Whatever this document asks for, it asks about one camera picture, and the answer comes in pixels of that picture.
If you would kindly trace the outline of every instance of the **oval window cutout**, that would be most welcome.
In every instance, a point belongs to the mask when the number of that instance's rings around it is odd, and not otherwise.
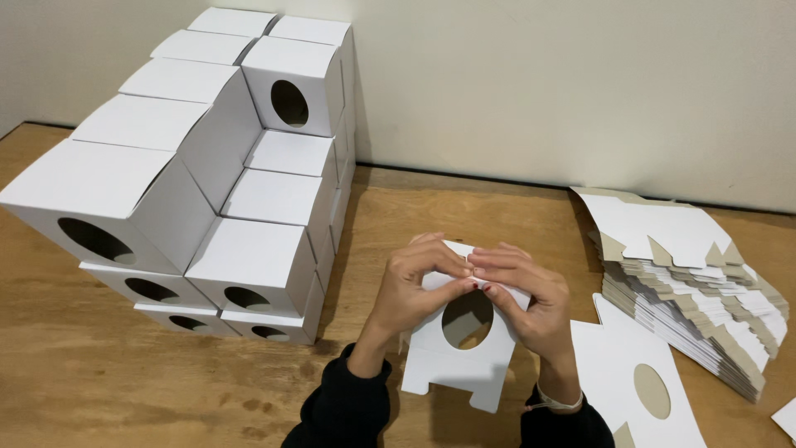
[[[633,371],[633,383],[638,399],[653,417],[661,420],[669,417],[672,410],[669,390],[655,369],[647,364],[639,364]]]
[[[271,311],[271,302],[258,293],[240,286],[230,286],[224,290],[224,295],[233,304],[252,311],[268,312]]]
[[[72,241],[93,253],[123,265],[134,265],[135,254],[117,237],[75,218],[60,218],[58,226]]]
[[[252,333],[259,337],[264,337],[267,340],[275,340],[277,342],[287,342],[291,339],[284,332],[279,331],[276,328],[264,327],[262,325],[252,327]]]
[[[459,350],[477,347],[490,334],[492,302],[480,289],[452,301],[443,312],[445,340]]]
[[[279,80],[271,86],[271,105],[285,124],[300,128],[310,118],[304,95],[290,81]]]
[[[124,284],[136,294],[140,294],[147,299],[152,299],[153,301],[162,302],[164,304],[180,303],[180,297],[176,292],[165,286],[158,285],[153,281],[132,277],[126,278]]]
[[[190,317],[169,316],[169,320],[171,320],[173,324],[179,325],[186,330],[191,330],[192,332],[208,334],[213,331],[206,323],[191,319]]]

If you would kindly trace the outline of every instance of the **bracelet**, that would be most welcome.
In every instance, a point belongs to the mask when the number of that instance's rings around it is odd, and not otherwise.
[[[541,403],[534,404],[532,406],[526,406],[526,411],[533,411],[539,407],[549,407],[550,409],[567,409],[571,411],[583,403],[583,390],[580,391],[580,397],[578,397],[578,401],[575,404],[563,404],[557,402],[556,400],[545,395],[542,391],[542,388],[539,387],[539,384],[537,384],[537,390],[539,391],[539,399],[541,400]]]

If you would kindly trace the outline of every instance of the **black sleeve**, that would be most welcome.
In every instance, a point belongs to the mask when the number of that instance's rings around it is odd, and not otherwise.
[[[340,357],[323,369],[320,387],[304,402],[301,423],[287,435],[283,448],[377,445],[379,433],[390,418],[385,383],[392,366],[385,360],[378,376],[355,376],[346,365],[353,346],[345,347]]]
[[[526,406],[540,403],[539,390],[533,394]],[[553,414],[541,407],[525,412],[520,417],[522,445],[530,446],[578,446],[583,448],[614,448],[614,435],[603,417],[583,396],[583,407],[575,414]]]

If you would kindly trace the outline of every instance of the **stack of flat box blanks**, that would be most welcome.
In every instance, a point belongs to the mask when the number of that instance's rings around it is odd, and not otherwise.
[[[353,35],[278,19],[207,9],[0,203],[167,328],[313,344],[355,168]]]
[[[603,296],[756,403],[788,304],[702,209],[573,187],[597,225]]]

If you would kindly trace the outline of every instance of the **wooden table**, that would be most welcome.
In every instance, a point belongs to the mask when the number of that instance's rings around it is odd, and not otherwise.
[[[4,187],[69,131],[24,124],[0,141]],[[573,193],[358,167],[313,347],[162,329],[77,268],[78,261],[0,211],[0,439],[3,446],[278,446],[299,421],[324,365],[357,338],[388,253],[414,235],[445,230],[475,246],[526,248],[562,273],[573,318],[597,322],[591,294],[602,268],[586,232],[593,221]],[[796,305],[796,219],[708,210],[744,258]],[[537,374],[518,347],[501,407],[432,385],[398,392],[405,353],[389,353],[392,421],[387,447],[518,446],[520,405]],[[752,405],[691,359],[677,368],[708,446],[791,446],[771,414],[796,396],[796,338],[766,368]]]

